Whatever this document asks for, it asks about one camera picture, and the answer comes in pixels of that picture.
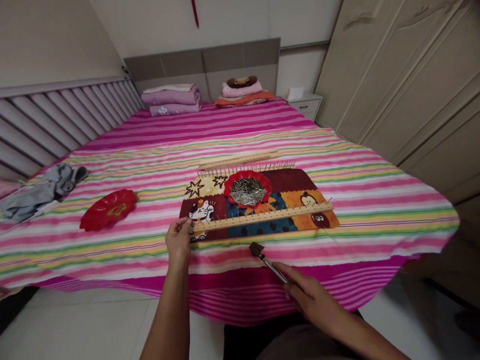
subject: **gray headboard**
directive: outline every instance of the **gray headboard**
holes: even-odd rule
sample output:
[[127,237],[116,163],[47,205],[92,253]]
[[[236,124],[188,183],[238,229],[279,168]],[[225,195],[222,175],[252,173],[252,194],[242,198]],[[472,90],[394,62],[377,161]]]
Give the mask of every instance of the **gray headboard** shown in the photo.
[[222,94],[222,83],[250,75],[257,76],[265,90],[275,93],[279,52],[277,37],[123,60],[140,92],[168,84],[197,84],[208,103]]

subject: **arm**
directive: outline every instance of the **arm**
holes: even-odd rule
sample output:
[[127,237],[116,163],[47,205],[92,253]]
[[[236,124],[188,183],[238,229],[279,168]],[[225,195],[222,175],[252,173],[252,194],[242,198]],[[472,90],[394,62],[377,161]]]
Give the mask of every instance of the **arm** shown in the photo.
[[140,360],[187,360],[190,352],[189,228],[181,218],[170,225],[165,237],[168,271],[150,332]]
[[317,328],[368,360],[409,360],[363,319],[349,313],[313,277],[281,262],[275,267],[287,275],[285,296]]

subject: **white nightstand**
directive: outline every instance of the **white nightstand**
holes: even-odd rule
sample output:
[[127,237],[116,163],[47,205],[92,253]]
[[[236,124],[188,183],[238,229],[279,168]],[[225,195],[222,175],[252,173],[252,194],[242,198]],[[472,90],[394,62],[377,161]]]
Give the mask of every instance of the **white nightstand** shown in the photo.
[[290,100],[288,103],[301,112],[304,117],[315,121],[320,104],[322,103],[322,97],[312,93],[305,93],[301,98]]

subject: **white wall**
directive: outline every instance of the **white wall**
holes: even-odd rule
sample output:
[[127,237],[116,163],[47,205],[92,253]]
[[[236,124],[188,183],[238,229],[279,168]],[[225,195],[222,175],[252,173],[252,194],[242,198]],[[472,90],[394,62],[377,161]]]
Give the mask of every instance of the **white wall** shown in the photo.
[[[281,37],[281,45],[328,40],[342,0],[90,0],[122,58]],[[324,50],[280,57],[277,94],[313,89]]]
[[1,0],[0,44],[0,88],[123,75],[88,0]]

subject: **right hand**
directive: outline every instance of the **right hand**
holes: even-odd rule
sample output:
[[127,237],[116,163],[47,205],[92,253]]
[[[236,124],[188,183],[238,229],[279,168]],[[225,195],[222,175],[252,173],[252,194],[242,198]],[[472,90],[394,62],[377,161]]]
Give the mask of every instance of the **right hand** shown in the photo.
[[285,297],[306,318],[330,337],[336,338],[350,318],[350,313],[314,277],[281,262],[273,265],[284,273],[290,284],[284,284]]
[[190,260],[189,229],[191,226],[192,219],[188,217],[182,217],[170,224],[165,236],[169,269],[188,268]]

